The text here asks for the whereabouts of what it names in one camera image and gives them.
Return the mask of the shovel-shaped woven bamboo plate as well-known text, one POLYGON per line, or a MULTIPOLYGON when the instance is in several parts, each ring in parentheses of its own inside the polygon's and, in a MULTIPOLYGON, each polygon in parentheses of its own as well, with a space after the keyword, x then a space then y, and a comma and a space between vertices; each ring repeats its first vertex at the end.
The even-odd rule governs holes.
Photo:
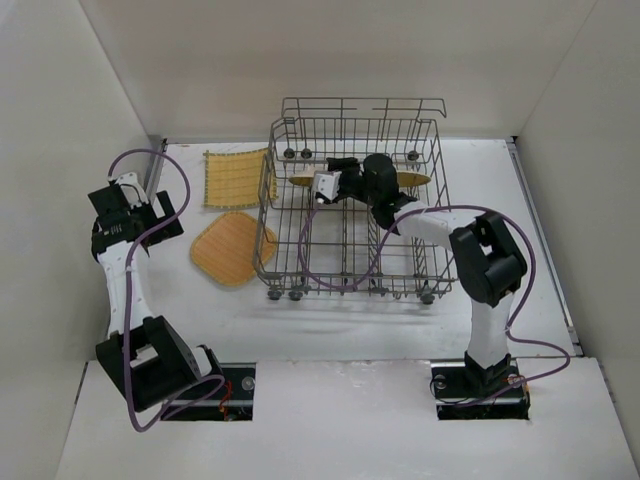
POLYGON ((288 181, 294 186, 310 188, 313 185, 315 174, 316 171, 313 169, 304 170, 291 175, 288 181))

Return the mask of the round woven bamboo plate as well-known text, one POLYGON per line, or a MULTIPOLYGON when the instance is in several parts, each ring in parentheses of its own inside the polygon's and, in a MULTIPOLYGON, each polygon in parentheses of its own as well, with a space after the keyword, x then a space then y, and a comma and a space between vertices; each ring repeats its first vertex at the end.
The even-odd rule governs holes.
POLYGON ((396 173, 396 181, 399 188, 414 188, 427 185, 431 177, 424 173, 403 170, 396 173))

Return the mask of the square woven bamboo plate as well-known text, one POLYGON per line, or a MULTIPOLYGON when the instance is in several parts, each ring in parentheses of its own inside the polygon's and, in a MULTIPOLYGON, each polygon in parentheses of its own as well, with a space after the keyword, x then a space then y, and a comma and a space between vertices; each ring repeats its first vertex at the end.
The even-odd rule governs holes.
POLYGON ((225 287, 241 287, 256 276, 258 259, 267 263, 277 247, 277 236, 267 227, 258 232, 258 221, 244 211, 223 213, 193 241, 190 259, 202 272, 225 287))

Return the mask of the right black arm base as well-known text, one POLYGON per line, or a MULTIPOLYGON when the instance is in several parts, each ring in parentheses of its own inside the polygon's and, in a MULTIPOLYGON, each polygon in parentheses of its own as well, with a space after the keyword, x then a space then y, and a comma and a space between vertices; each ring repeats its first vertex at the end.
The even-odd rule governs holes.
POLYGON ((528 420, 530 394, 522 379, 516 360, 488 386, 473 380, 463 361, 434 362, 429 389, 441 421, 528 420))

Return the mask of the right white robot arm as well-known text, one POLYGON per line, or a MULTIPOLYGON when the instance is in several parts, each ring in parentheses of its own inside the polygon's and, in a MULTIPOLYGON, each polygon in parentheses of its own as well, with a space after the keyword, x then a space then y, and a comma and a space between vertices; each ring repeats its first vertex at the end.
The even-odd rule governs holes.
POLYGON ((451 253, 472 307, 464 354, 465 397, 489 396, 505 386, 511 362, 506 328, 514 294, 528 271, 505 218, 480 206, 428 206, 401 190, 393 161, 384 154, 369 155, 362 162, 330 157, 327 164, 328 171, 314 181, 317 199, 364 203, 387 233, 451 253))

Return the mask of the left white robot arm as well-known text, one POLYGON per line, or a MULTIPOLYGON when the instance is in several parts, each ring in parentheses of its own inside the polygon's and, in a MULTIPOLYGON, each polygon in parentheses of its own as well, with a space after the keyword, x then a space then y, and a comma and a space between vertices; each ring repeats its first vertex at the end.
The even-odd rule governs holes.
POLYGON ((187 392, 205 380, 225 379, 213 351, 204 373, 193 350, 168 320, 152 311, 148 296, 149 248, 184 233, 169 195, 157 194, 157 215, 134 173, 111 179, 89 194, 97 218, 91 252, 102 267, 109 296, 106 339, 96 346, 100 365, 138 413, 187 392))

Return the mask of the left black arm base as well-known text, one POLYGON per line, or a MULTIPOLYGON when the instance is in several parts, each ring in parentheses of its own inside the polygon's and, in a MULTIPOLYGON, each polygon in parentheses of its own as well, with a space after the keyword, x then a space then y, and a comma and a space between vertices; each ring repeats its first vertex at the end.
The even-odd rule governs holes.
POLYGON ((222 365, 224 383, 211 380, 183 393, 171 403, 162 421, 251 421, 256 387, 255 363, 222 365))

